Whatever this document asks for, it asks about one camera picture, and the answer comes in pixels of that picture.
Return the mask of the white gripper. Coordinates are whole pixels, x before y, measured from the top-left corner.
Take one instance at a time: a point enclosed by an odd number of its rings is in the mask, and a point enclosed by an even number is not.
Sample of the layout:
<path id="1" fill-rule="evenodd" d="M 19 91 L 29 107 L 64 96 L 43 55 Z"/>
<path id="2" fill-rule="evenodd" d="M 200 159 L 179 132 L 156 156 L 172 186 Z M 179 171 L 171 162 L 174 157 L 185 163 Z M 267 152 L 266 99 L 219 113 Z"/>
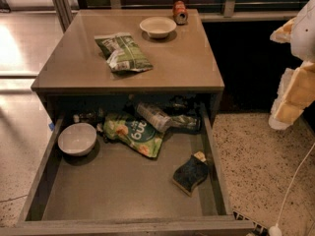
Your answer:
<path id="1" fill-rule="evenodd" d="M 274 30 L 270 40 L 290 43 L 292 55 L 304 61 L 295 70 L 284 70 L 271 108 L 270 127 L 285 130 L 315 100 L 315 0 L 309 0 L 296 18 Z"/>

